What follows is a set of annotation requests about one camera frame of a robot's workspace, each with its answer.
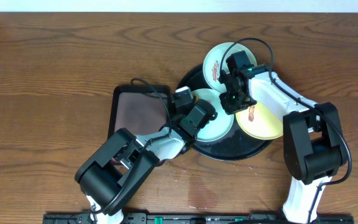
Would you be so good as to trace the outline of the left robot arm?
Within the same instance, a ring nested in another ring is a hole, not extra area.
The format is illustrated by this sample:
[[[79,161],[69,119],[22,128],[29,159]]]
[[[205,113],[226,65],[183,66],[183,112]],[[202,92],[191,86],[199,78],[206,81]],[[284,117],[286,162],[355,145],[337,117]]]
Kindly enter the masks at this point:
[[[134,135],[126,128],[118,129],[75,174],[90,203],[90,222],[122,222],[122,209],[150,173],[188,151],[216,115],[208,101],[192,100],[157,133]]]

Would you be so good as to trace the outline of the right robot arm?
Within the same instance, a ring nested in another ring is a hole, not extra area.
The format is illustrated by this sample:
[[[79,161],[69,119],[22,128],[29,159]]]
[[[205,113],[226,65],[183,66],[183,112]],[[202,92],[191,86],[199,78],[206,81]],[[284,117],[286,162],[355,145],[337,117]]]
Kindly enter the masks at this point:
[[[315,221],[324,189],[344,182],[345,177],[332,177],[343,165],[352,165],[337,108],[304,98],[266,65],[231,65],[218,80],[225,86],[220,100],[226,113],[262,104],[282,122],[284,160],[292,176],[282,211],[292,223]]]

